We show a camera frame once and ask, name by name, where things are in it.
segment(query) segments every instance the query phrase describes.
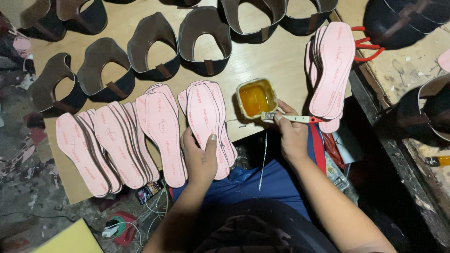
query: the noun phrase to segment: red plastic bag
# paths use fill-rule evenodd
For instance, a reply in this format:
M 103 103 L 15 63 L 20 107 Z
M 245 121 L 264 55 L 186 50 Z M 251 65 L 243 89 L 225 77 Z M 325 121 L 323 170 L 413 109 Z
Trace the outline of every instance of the red plastic bag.
M 338 146 L 336 146 L 333 135 L 322 133 L 322 136 L 324 138 L 325 151 L 328 152 L 328 155 L 330 155 L 334 163 L 343 170 L 345 168 L 345 164 L 342 160 L 341 154 L 339 153 Z

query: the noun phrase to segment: glue container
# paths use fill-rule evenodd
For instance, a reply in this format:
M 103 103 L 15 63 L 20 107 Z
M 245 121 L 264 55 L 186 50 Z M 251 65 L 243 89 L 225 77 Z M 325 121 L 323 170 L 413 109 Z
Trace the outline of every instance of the glue container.
M 257 78 L 236 88 L 239 108 L 245 118 L 257 119 L 261 112 L 272 113 L 278 108 L 278 100 L 269 80 Z

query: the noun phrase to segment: white plug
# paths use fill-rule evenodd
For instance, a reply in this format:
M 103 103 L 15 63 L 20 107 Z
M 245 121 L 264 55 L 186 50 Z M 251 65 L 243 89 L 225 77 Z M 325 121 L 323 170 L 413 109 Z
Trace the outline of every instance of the white plug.
M 114 226 L 114 227 L 103 230 L 102 236 L 108 238 L 108 237 L 111 237 L 116 232 L 117 232 L 117 226 Z

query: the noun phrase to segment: stack of pink insoles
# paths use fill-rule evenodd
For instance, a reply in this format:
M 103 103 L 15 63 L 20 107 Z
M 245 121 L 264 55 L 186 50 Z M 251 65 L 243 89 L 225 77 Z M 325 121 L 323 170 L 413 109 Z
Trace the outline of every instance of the stack of pink insoles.
M 169 86 L 158 83 L 136 99 L 136 115 L 144 133 L 161 153 L 166 183 L 181 187 L 188 178 L 180 149 L 178 107 Z
M 159 179 L 134 102 L 63 114 L 56 121 L 56 137 L 95 197 L 119 192 L 120 178 L 133 189 Z
M 218 136 L 216 151 L 218 168 L 214 179 L 226 178 L 238 153 L 226 132 L 225 102 L 219 84 L 196 81 L 178 94 L 177 98 L 201 149 L 205 149 L 211 134 Z
M 331 22 L 317 29 L 306 45 L 305 67 L 315 88 L 309 109 L 311 114 L 323 119 L 319 128 L 324 133 L 332 133 L 339 128 L 354 56 L 355 41 L 351 28 L 342 22 Z

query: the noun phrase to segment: paintbrush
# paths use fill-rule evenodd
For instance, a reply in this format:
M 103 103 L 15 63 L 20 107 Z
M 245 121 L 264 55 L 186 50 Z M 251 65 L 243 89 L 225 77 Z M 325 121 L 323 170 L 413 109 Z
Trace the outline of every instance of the paintbrush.
M 276 113 L 261 112 L 261 120 L 263 122 L 267 122 L 267 123 L 274 123 L 275 115 L 276 115 Z M 318 122 L 322 121 L 321 119 L 318 119 L 316 117 L 311 117 L 311 116 L 288 116 L 288 115 L 283 115 L 283 117 L 285 117 L 286 119 L 288 119 L 290 121 L 304 123 L 304 124 L 318 123 Z

